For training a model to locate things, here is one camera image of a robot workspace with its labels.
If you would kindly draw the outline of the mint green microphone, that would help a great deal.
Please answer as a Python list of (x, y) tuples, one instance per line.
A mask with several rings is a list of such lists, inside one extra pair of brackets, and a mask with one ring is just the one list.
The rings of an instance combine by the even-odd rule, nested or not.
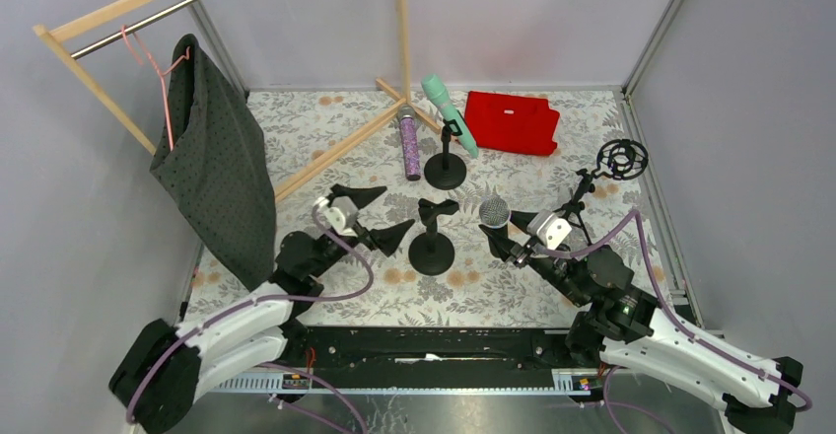
[(441, 78), (436, 74), (425, 76), (421, 81), (422, 90), (426, 98), (441, 114), (443, 123), (447, 125), (453, 136), (467, 151), (471, 158), (479, 156), (479, 147), (469, 130), (463, 115), (454, 106), (450, 92)]

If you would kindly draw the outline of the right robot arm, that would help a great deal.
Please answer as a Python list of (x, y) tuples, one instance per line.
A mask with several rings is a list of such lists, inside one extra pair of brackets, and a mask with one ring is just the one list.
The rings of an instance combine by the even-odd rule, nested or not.
[(522, 213), (509, 222), (524, 227), (521, 245), (499, 225), (480, 230), (498, 259), (529, 267), (580, 308), (566, 337), (571, 355), (623, 367), (677, 387), (708, 404), (742, 433), (789, 433), (800, 408), (803, 365), (791, 357), (768, 358), (737, 348), (679, 316), (660, 287), (645, 291), (609, 241), (629, 221), (630, 211), (604, 238), (570, 252), (563, 243), (571, 224), (554, 212)]

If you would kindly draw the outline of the black round-base mic stand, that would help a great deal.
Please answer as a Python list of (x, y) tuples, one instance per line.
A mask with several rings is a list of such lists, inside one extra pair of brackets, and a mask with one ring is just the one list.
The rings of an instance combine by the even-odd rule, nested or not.
[(463, 184), (467, 169), (465, 162), (450, 151), (453, 130), (446, 124), (442, 128), (442, 152), (432, 156), (424, 167), (424, 178), (433, 188), (452, 190)]

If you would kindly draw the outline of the black glitter microphone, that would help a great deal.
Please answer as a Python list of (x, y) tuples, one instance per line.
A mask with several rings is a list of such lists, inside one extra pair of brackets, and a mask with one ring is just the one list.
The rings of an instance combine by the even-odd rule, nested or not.
[(492, 195), (482, 201), (478, 210), (480, 226), (495, 230), (504, 238), (509, 237), (508, 224), (512, 211), (505, 199)]

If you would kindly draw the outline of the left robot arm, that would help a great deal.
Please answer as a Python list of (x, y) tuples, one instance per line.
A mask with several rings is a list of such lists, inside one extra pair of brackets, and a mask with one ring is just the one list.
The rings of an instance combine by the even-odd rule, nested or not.
[(298, 316), (327, 301), (318, 278), (342, 257), (351, 255), (360, 262), (367, 279), (360, 289), (337, 295), (335, 301), (367, 292), (374, 271), (357, 248), (391, 256), (414, 224), (408, 219), (369, 229), (359, 222), (360, 211), (385, 191), (383, 186), (334, 185), (311, 211), (320, 236), (304, 231), (285, 236), (276, 270), (245, 297), (201, 320), (170, 325), (157, 319), (146, 324), (108, 383), (125, 408), (127, 422), (147, 433), (165, 433), (208, 391), (251, 367), (280, 359), (292, 340), (305, 332)]

